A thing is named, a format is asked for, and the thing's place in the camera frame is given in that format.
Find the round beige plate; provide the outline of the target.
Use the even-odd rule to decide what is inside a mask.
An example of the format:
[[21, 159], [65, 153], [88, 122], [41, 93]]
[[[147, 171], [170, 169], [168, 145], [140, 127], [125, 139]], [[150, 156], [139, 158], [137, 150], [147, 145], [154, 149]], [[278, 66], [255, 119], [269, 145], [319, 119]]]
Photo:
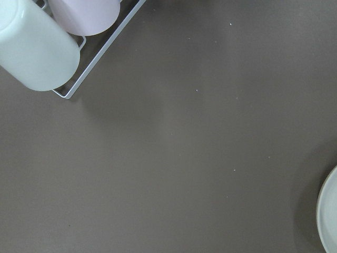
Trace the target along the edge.
[[316, 205], [316, 225], [325, 252], [336, 252], [336, 167], [320, 189]]

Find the pink cup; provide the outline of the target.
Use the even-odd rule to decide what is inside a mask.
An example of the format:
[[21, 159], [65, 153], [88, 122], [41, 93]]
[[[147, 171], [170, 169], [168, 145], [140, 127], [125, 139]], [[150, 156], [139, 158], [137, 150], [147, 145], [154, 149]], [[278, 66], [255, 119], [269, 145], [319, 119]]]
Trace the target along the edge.
[[121, 2], [115, 0], [60, 0], [48, 4], [56, 22], [78, 36], [92, 36], [109, 29], [121, 8]]

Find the pale green cup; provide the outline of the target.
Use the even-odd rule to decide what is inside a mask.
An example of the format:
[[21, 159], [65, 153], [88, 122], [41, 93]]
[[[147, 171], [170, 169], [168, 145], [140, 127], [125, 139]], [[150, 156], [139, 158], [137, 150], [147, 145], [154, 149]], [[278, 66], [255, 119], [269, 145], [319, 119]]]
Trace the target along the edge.
[[33, 1], [1, 1], [1, 67], [34, 91], [56, 89], [75, 74], [80, 49]]

